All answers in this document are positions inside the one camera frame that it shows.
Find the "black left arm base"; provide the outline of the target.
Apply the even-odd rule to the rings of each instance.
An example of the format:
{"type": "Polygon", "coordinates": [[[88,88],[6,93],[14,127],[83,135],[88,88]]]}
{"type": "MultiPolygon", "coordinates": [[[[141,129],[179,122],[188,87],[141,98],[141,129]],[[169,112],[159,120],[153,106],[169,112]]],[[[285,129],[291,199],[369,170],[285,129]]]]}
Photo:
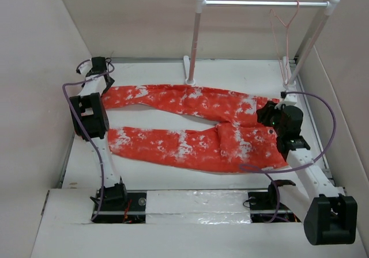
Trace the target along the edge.
{"type": "Polygon", "coordinates": [[[128,191],[124,183],[115,184],[103,189],[102,204],[100,204],[101,190],[93,201],[93,223],[122,223],[141,224],[146,222],[146,191],[128,191]]]}

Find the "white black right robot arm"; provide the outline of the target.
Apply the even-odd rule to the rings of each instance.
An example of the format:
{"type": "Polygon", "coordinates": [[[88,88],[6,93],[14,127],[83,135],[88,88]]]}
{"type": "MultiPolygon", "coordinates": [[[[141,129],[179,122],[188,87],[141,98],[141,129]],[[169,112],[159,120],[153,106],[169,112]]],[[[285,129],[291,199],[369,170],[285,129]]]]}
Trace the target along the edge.
{"type": "Polygon", "coordinates": [[[278,152],[296,172],[303,187],[279,180],[266,194],[273,208],[287,206],[303,224],[311,245],[353,244],[356,239],[357,203],[335,187],[313,160],[310,146],[301,136],[303,112],[293,105],[268,101],[257,110],[257,121],[276,132],[278,152]]]}

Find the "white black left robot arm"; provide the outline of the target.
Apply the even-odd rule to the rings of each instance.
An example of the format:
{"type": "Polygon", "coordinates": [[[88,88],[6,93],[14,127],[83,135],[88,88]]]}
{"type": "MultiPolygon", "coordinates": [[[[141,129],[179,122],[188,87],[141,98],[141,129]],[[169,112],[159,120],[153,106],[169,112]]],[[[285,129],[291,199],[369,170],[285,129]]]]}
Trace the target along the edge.
{"type": "Polygon", "coordinates": [[[101,188],[91,200],[99,211],[119,211],[128,205],[128,195],[122,178],[114,173],[112,154],[108,146],[110,129],[102,96],[107,93],[115,80],[110,76],[114,71],[111,59],[92,57],[82,62],[76,72],[85,80],[78,95],[68,97],[73,126],[76,134],[92,146],[92,152],[100,171],[101,188]]]}

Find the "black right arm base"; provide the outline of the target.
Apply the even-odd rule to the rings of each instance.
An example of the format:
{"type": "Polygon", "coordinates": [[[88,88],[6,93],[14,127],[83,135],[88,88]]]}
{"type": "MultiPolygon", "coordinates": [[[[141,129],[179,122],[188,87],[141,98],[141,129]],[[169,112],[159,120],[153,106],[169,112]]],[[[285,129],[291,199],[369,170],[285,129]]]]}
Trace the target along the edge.
{"type": "Polygon", "coordinates": [[[287,180],[271,181],[267,189],[251,190],[247,193],[243,206],[249,209],[252,223],[299,223],[300,219],[284,204],[280,202],[277,208],[277,191],[274,183],[281,185],[292,185],[287,180]]]}

